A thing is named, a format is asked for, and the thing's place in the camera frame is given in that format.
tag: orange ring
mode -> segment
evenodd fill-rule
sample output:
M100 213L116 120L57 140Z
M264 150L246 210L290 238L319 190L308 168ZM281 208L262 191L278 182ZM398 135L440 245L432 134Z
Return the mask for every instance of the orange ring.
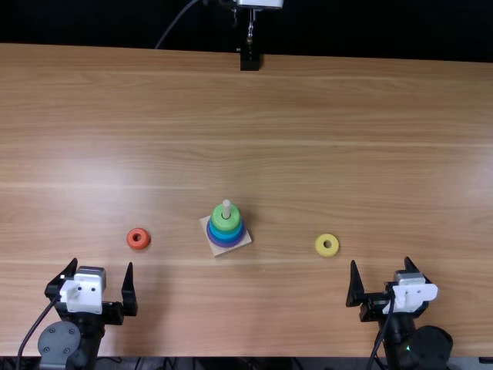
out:
M126 243L132 248L141 250L151 242L151 237L144 229L132 229L126 236Z

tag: black cable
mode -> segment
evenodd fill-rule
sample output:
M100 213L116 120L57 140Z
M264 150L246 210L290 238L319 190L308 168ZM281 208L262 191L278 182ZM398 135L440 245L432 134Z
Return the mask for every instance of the black cable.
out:
M110 360L110 361L113 361L113 362L116 362L117 364L121 364L122 363L122 358L121 357L98 357L96 359L96 361L99 361L99 360Z
M296 357L293 357L293 361L300 370L303 370L303 366L301 366L300 360L298 360Z
M45 316L48 314L49 310L52 309L52 307L56 304L57 300L60 298L59 295L54 297L51 302L49 302L48 306L46 306L45 310L39 315L38 320L35 321L33 326L29 329L28 334L25 335L24 340L21 343L21 346L18 348L18 353L17 353L17 362L15 363L15 370L21 370L21 360L22 360L22 353L24 351L25 345L27 345L28 340L31 338L32 333L34 333L34 330L41 324L41 321Z
M378 355L375 355L375 362L377 363L379 368L381 368L382 370L387 370L387 366L385 366L384 363L378 358Z
M373 347L373 351L371 351L371 355L367 363L367 370L371 370L371 366L373 365L373 360L377 355L378 347L380 347L381 342L384 340L384 336L388 328L388 323L391 321L392 314L394 313L394 303L395 303L395 296L391 295L391 306L388 309L387 320L385 320L384 327L382 328L381 333L378 336L377 343L375 343Z
M137 370L139 368L140 360L142 360L142 357L139 357L139 359L137 360L137 363L136 363L136 367L133 368L133 370Z
M175 26L175 24L179 21L180 18L182 18L182 15L186 13L188 9L192 7L193 4L196 2L199 2L200 0L191 0L185 7L178 13L178 15L174 18L174 20L171 22L171 24L168 26L168 28L163 32L163 35L157 42L156 46L154 46L154 49L159 49L161 44L163 43L164 39L168 36L169 31Z

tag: wooden base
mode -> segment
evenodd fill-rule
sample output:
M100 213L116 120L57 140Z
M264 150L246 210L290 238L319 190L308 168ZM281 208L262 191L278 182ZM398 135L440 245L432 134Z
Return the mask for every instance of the wooden base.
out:
M217 257L221 254L225 254L227 252L234 251L235 249L240 248L244 245L250 244L252 242L252 238L250 237L250 234L248 234L248 230L245 227L245 234L243 235L243 237L241 238L241 240L238 242L237 245L235 245L234 247L229 247L229 248L218 247L212 241L210 241L209 237L207 237L207 222L209 221L209 219L210 219L210 216L207 216L207 217L201 218L199 220L199 222L200 222L200 225L202 226L203 233L206 235L206 239L209 242L210 250L213 252L214 257Z

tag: blue ring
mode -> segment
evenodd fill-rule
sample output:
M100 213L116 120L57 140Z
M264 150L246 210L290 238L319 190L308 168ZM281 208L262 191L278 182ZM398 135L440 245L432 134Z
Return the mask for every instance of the blue ring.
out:
M221 247L221 248L231 248L231 247L234 247L236 246L240 241L241 239L243 238L243 234L245 233L245 228L243 228L243 233L240 235L240 237L238 238L238 240L235 240L234 242L231 242L231 243L223 243L221 241L218 241L211 233L210 233L210 228L209 226L206 227L206 230L207 230L207 237L209 238L210 241L212 241L214 243L214 245L218 246L218 247Z
M236 240L239 235L243 233L243 221L240 221L240 224L238 227L232 231L224 232L221 230L218 230L217 227L214 226L213 222L209 222L209 229L210 233L218 240L222 241L223 243L229 243L231 241Z

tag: stacking ring toy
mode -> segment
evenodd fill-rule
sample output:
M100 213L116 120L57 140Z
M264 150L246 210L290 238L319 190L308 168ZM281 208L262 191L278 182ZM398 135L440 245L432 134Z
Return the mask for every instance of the stacking ring toy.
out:
M333 257L339 251L339 241L332 234L322 234L315 240L315 249L322 257Z
M151 242L151 237L144 229L132 229L126 236L126 243L135 250L146 248Z
M220 204L213 210L213 214L210 217L214 227L221 231L233 231L236 229L241 222L240 211L238 207L231 204L230 216L225 219L223 217L223 205Z

